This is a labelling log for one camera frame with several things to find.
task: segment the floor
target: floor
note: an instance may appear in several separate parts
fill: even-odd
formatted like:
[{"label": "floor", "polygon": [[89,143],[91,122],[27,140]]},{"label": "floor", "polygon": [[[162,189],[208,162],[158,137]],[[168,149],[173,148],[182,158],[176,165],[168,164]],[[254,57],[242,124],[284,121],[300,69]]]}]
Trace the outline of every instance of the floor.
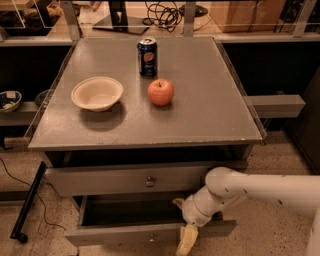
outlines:
[{"label": "floor", "polygon": [[[0,151],[11,175],[31,183],[41,161],[36,152],[29,152],[23,141],[9,141],[15,147]],[[308,175],[309,168],[283,131],[268,132],[266,145],[255,145],[246,173]],[[25,184],[10,178],[0,166],[0,191],[24,190]],[[66,198],[61,198],[44,176],[23,227],[29,240],[21,244],[10,239],[22,202],[0,204],[0,248],[4,256],[145,256],[175,255],[177,242],[148,244],[114,244],[76,248],[64,237],[65,229],[75,229],[79,214]],[[224,219],[235,219],[237,226],[227,237],[200,239],[190,255],[259,256],[304,255],[312,220],[298,216],[269,203],[247,199],[224,212]]]}]

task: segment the black base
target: black base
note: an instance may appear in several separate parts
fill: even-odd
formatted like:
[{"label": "black base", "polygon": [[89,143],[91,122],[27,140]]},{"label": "black base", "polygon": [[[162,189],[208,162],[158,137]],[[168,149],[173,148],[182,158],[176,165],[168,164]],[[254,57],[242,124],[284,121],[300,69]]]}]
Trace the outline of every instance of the black base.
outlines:
[{"label": "black base", "polygon": [[100,29],[112,32],[121,32],[134,35],[142,35],[150,26],[143,24],[142,18],[127,17],[128,26],[112,26],[111,16],[107,16],[92,26],[93,29]]}]

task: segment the dark blue can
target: dark blue can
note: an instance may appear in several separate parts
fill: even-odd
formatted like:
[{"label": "dark blue can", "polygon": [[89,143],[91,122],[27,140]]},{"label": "dark blue can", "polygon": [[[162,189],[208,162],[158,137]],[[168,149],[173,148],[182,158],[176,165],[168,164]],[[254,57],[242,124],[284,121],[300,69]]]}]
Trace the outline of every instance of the dark blue can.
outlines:
[{"label": "dark blue can", "polygon": [[143,38],[138,43],[139,72],[144,77],[157,74],[158,45],[154,38]]}]

